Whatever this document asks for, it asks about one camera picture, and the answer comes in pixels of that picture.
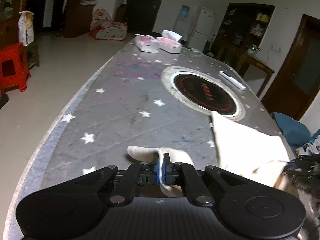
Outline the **pink polka dot play tent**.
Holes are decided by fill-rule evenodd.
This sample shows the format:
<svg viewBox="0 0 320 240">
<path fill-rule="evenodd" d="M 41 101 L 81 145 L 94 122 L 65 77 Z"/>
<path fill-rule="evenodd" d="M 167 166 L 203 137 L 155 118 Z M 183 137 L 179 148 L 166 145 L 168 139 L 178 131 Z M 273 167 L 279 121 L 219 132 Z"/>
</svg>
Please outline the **pink polka dot play tent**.
<svg viewBox="0 0 320 240">
<path fill-rule="evenodd" d="M 122 41 L 127 35 L 127 25 L 112 21 L 106 10 L 97 9 L 92 14 L 89 35 L 96 40 Z"/>
</svg>

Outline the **round black induction cooktop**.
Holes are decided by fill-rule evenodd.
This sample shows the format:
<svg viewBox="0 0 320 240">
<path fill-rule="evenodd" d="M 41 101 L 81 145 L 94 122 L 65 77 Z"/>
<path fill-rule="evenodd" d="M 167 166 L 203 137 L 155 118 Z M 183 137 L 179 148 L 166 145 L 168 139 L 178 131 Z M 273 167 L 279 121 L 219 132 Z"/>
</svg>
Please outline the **round black induction cooktop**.
<svg viewBox="0 0 320 240">
<path fill-rule="evenodd" d="M 163 70 L 161 82 L 178 101 L 200 113 L 216 111 L 233 121 L 246 115 L 239 97 L 221 80 L 198 70 L 173 66 Z"/>
</svg>

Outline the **white remote control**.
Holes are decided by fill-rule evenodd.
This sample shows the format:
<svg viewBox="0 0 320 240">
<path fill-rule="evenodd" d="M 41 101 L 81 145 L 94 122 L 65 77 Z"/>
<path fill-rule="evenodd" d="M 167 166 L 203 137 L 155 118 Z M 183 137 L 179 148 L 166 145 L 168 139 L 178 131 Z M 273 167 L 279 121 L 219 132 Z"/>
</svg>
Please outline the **white remote control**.
<svg viewBox="0 0 320 240">
<path fill-rule="evenodd" d="M 240 83 L 238 80 L 236 80 L 235 78 L 229 76 L 228 74 L 226 74 L 223 71 L 219 72 L 219 75 L 222 76 L 224 79 L 226 79 L 227 81 L 229 81 L 230 83 L 232 83 L 235 87 L 237 87 L 239 90 L 244 91 L 247 89 L 247 87 L 245 87 L 242 83 Z"/>
</svg>

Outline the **glass jar on table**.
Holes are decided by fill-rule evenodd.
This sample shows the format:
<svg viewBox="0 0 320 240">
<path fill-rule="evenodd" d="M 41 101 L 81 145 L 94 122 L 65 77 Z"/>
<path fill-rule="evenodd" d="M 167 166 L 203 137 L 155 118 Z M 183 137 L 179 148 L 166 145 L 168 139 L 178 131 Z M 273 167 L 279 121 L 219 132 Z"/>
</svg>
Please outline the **glass jar on table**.
<svg viewBox="0 0 320 240">
<path fill-rule="evenodd" d="M 247 54 L 251 56 L 256 56 L 258 52 L 260 52 L 261 49 L 256 46 L 255 44 L 252 44 L 251 46 L 248 47 L 248 50 L 246 51 Z"/>
</svg>

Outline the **small pink tissue box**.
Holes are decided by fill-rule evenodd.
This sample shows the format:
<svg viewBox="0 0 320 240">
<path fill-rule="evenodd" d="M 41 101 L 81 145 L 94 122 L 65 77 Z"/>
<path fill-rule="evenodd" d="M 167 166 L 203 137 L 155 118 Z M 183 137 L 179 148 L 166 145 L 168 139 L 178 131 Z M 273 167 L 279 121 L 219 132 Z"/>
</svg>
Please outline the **small pink tissue box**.
<svg viewBox="0 0 320 240">
<path fill-rule="evenodd" d="M 150 35 L 135 35 L 135 45 L 145 53 L 157 54 L 159 51 L 159 42 Z"/>
</svg>

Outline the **blue sofa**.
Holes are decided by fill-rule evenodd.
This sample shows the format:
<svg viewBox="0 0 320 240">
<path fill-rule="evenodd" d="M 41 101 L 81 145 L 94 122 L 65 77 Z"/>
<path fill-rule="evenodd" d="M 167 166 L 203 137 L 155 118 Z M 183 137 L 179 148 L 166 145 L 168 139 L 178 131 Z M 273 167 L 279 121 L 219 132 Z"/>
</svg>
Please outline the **blue sofa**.
<svg viewBox="0 0 320 240">
<path fill-rule="evenodd" d="M 312 139 L 319 138 L 319 130 L 312 135 L 304 124 L 285 114 L 272 112 L 271 116 L 276 121 L 282 135 L 291 147 L 295 156 L 296 148 L 304 145 Z"/>
</svg>

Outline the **dark wooden shelf cabinet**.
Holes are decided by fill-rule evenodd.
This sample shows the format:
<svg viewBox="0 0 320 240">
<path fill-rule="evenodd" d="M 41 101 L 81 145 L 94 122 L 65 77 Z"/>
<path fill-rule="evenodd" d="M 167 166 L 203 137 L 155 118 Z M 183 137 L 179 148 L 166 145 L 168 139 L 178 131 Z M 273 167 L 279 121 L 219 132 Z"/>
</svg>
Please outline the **dark wooden shelf cabinet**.
<svg viewBox="0 0 320 240">
<path fill-rule="evenodd" d="M 229 3 L 210 52 L 217 56 L 224 45 L 244 52 L 260 45 L 275 10 L 274 5 L 260 3 Z"/>
</svg>

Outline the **dark wooden side table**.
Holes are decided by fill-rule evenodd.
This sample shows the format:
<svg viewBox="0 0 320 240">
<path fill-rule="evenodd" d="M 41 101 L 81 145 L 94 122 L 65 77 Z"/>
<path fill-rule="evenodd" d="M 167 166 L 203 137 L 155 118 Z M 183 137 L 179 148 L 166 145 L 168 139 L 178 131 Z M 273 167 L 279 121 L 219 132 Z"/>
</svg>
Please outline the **dark wooden side table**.
<svg viewBox="0 0 320 240">
<path fill-rule="evenodd" d="M 244 77 L 250 65 L 255 66 L 255 68 L 258 68 L 259 70 L 261 70 L 266 74 L 266 78 L 264 79 L 261 87 L 257 92 L 257 97 L 259 97 L 263 92 L 263 90 L 265 89 L 267 83 L 271 79 L 272 75 L 274 74 L 274 70 L 272 70 L 269 66 L 264 64 L 262 61 L 260 61 L 256 57 L 246 53 L 244 49 L 241 49 L 236 45 L 229 44 L 229 43 L 223 43 L 220 46 L 219 51 L 215 56 L 215 59 L 222 62 L 228 53 L 233 53 L 236 55 L 236 64 L 235 64 L 234 70 L 241 77 Z"/>
</svg>

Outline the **butterfly print pillow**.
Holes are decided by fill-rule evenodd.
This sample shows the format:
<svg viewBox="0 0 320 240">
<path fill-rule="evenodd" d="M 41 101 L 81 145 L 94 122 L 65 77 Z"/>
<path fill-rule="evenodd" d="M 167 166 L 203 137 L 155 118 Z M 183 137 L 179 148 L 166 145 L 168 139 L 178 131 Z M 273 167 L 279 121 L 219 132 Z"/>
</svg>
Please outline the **butterfly print pillow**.
<svg viewBox="0 0 320 240">
<path fill-rule="evenodd" d="M 312 139 L 304 145 L 295 149 L 296 156 L 314 155 L 320 153 L 319 138 Z"/>
</svg>

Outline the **water dispenser with blue bottle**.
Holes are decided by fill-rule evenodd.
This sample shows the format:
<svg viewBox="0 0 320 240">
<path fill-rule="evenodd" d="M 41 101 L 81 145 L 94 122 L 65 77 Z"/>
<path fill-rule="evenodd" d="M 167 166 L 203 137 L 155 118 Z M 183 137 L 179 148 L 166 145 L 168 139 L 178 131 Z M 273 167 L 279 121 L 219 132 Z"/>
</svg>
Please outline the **water dispenser with blue bottle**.
<svg viewBox="0 0 320 240">
<path fill-rule="evenodd" d="M 174 32 L 181 35 L 182 40 L 187 39 L 189 29 L 189 12 L 190 7 L 187 5 L 182 5 L 172 28 Z"/>
</svg>

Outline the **red plastic stool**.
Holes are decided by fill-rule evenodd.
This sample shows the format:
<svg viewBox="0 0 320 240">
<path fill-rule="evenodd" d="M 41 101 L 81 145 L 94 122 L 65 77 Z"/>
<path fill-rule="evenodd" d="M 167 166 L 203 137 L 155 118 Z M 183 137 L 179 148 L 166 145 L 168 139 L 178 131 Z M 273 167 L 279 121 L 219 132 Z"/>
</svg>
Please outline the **red plastic stool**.
<svg viewBox="0 0 320 240">
<path fill-rule="evenodd" d="M 1 50 L 1 93 L 7 88 L 18 87 L 21 92 L 27 89 L 30 77 L 27 55 L 21 42 Z"/>
</svg>

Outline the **white paper bag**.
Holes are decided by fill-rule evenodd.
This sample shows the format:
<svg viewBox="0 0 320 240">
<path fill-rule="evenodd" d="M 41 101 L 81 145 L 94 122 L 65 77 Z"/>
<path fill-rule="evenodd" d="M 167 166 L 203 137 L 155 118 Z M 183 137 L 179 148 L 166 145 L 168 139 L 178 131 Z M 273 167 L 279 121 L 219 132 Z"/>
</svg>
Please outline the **white paper bag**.
<svg viewBox="0 0 320 240">
<path fill-rule="evenodd" d="M 24 46 L 34 42 L 33 16 L 31 11 L 20 12 L 18 20 L 18 39 Z"/>
</svg>

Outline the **pink tissue box with tissue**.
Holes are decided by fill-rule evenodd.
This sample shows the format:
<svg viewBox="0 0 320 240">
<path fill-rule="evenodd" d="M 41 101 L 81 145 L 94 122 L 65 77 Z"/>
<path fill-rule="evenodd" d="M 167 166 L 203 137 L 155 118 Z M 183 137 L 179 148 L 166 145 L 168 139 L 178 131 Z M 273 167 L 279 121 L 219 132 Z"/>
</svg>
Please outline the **pink tissue box with tissue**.
<svg viewBox="0 0 320 240">
<path fill-rule="evenodd" d="M 164 30 L 160 37 L 156 37 L 159 42 L 159 48 L 171 53 L 179 54 L 182 49 L 182 44 L 179 42 L 182 36 L 174 31 Z"/>
</svg>

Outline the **white refrigerator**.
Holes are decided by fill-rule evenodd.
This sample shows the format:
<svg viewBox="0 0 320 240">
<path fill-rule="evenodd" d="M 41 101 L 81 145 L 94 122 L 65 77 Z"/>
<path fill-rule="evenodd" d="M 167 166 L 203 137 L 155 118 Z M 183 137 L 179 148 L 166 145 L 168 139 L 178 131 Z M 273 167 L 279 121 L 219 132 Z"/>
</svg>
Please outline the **white refrigerator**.
<svg viewBox="0 0 320 240">
<path fill-rule="evenodd" d="M 205 7 L 198 8 L 197 13 L 192 21 L 192 29 L 188 36 L 188 48 L 199 51 L 204 50 L 216 16 L 217 13 Z"/>
</svg>

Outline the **dark wooden door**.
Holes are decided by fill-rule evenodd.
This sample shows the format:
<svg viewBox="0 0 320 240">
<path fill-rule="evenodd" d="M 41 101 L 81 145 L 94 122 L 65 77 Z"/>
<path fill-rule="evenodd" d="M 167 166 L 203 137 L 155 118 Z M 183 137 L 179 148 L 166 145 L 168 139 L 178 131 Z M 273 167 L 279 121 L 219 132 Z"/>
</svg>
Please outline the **dark wooden door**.
<svg viewBox="0 0 320 240">
<path fill-rule="evenodd" d="M 319 19 L 304 14 L 291 48 L 262 99 L 269 113 L 300 120 L 319 92 Z"/>
</svg>

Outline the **cream white sweater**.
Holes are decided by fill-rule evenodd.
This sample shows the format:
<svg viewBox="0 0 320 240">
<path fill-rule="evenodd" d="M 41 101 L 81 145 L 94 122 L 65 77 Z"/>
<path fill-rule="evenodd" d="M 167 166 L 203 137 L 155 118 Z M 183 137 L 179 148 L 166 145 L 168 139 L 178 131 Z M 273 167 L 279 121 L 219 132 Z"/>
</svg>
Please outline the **cream white sweater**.
<svg viewBox="0 0 320 240">
<path fill-rule="evenodd" d="M 256 129 L 238 124 L 211 112 L 212 129 L 217 149 L 218 167 L 266 186 L 281 189 L 281 174 L 290 161 L 281 137 L 266 135 Z M 152 162 L 154 154 L 159 158 L 159 169 L 163 168 L 164 154 L 171 162 L 194 166 L 189 154 L 173 148 L 147 148 L 129 146 L 129 156 L 140 162 Z M 167 197 L 181 197 L 180 186 L 165 184 L 164 172 L 159 172 L 159 187 Z"/>
</svg>

